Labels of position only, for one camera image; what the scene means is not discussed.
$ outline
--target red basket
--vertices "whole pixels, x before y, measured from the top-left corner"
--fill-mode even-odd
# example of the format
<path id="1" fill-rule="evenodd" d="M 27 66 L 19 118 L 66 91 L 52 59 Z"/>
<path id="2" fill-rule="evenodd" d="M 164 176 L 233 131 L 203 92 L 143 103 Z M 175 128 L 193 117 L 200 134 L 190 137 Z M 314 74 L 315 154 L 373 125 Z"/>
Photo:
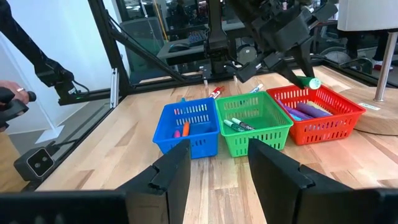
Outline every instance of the red basket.
<path id="1" fill-rule="evenodd" d="M 359 117 L 366 111 L 323 85 L 317 90 L 301 90 L 297 86 L 287 86 L 269 89 L 267 92 L 276 102 L 280 100 L 293 109 L 299 102 L 312 101 L 333 114 L 323 118 L 295 121 L 282 107 L 294 122 L 290 136 L 298 145 L 346 138 L 353 131 Z"/>

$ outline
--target blue basket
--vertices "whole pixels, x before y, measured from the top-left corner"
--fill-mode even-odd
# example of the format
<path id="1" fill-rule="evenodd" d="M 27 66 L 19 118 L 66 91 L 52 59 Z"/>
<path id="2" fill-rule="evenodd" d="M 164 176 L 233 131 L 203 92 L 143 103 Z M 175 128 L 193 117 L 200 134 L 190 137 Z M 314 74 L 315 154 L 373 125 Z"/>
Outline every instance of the blue basket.
<path id="1" fill-rule="evenodd" d="M 173 138 L 174 132 L 190 123 L 189 135 Z M 155 131 L 153 142 L 165 154 L 181 140 L 191 140 L 191 158 L 215 156 L 218 152 L 218 122 L 216 104 L 213 98 L 204 98 L 165 105 Z"/>

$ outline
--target green basket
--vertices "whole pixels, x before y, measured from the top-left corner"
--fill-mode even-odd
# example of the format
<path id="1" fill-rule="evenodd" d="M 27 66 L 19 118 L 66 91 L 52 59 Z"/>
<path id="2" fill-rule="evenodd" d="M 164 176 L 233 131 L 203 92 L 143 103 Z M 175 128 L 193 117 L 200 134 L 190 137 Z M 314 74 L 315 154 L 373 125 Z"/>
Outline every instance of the green basket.
<path id="1" fill-rule="evenodd" d="M 230 96 L 216 100 L 221 134 L 225 137 L 232 157 L 248 154 L 249 139 L 256 138 L 271 147 L 282 150 L 293 121 L 264 91 Z M 238 118 L 256 130 L 236 132 L 224 124 Z"/>

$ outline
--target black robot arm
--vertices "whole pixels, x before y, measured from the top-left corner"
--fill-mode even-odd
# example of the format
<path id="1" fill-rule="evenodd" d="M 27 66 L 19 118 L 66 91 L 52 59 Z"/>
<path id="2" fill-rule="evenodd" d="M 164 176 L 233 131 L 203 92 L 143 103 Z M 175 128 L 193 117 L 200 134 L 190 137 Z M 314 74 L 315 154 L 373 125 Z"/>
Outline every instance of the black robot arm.
<path id="1" fill-rule="evenodd" d="M 284 11 L 276 0 L 229 0 L 262 51 L 257 59 L 236 72 L 241 82 L 246 82 L 265 66 L 301 89 L 304 88 L 282 59 L 286 55 L 294 57 L 306 76 L 314 77 L 310 63 L 310 30 L 319 22 L 327 21 L 337 12 L 337 8 L 334 4 L 325 4 L 311 13 L 303 6 L 310 2 L 296 0 L 294 6 Z"/>
<path id="2" fill-rule="evenodd" d="M 61 99 L 76 98 L 80 95 L 80 91 L 73 84 L 75 79 L 72 72 L 41 51 L 12 17 L 11 7 L 6 0 L 0 0 L 0 31 L 33 64 L 40 81 L 48 87 L 54 86 Z"/>

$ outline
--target basket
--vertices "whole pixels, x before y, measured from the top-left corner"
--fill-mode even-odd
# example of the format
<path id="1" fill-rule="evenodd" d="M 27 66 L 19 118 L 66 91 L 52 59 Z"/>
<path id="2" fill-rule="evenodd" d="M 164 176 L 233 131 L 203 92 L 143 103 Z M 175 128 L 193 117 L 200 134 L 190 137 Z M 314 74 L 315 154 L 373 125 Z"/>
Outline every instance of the basket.
<path id="1" fill-rule="evenodd" d="M 281 150 L 285 146 L 293 121 L 264 91 L 230 96 L 216 100 L 221 134 L 225 137 L 232 157 L 248 154 L 249 139 L 256 138 L 271 147 Z M 255 128 L 252 131 L 236 132 L 224 124 L 224 119 L 240 119 Z"/>
<path id="2" fill-rule="evenodd" d="M 287 86 L 269 89 L 267 92 L 273 99 L 280 100 L 293 109 L 299 102 L 312 101 L 333 114 L 305 121 L 296 121 L 289 115 L 294 121 L 290 135 L 298 145 L 346 138 L 365 112 L 362 107 L 323 85 L 317 90 L 301 90 L 296 86 Z"/>
<path id="3" fill-rule="evenodd" d="M 174 138 L 174 132 L 182 133 L 184 123 L 190 123 L 188 136 Z M 191 158 L 215 156 L 218 152 L 220 124 L 213 98 L 185 101 L 165 105 L 154 134 L 153 142 L 165 154 L 180 141 L 191 140 Z"/>

